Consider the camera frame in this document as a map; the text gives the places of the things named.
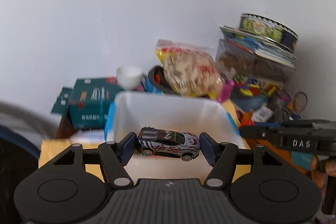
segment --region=white wall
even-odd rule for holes
[[[0,100],[49,115],[77,77],[147,71],[159,38],[216,47],[218,26],[237,26],[242,12],[298,33],[291,89],[307,92],[307,117],[336,119],[335,0],[0,0]]]

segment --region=gray fabric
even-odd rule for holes
[[[44,138],[55,138],[58,125],[42,115],[0,101],[0,125],[20,134],[41,149]]]

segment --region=toy car wheel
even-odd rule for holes
[[[183,161],[191,161],[193,159],[193,154],[191,153],[184,153],[181,157]]]
[[[142,150],[142,154],[147,156],[147,157],[150,157],[153,155],[153,151],[151,149],[144,149]]]

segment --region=blue gripper pad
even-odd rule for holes
[[[213,142],[215,142],[214,139],[211,138],[207,133],[201,133],[199,135],[199,143],[201,145],[201,152],[203,153],[209,165],[212,167],[214,167],[214,165],[216,164],[219,158],[216,154],[215,144]]]
[[[131,132],[118,143],[117,157],[123,166],[126,166],[133,156],[136,142],[137,135],[134,132]]]

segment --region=toy car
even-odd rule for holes
[[[145,156],[164,156],[190,161],[200,153],[195,134],[144,127],[140,130],[137,150]]]

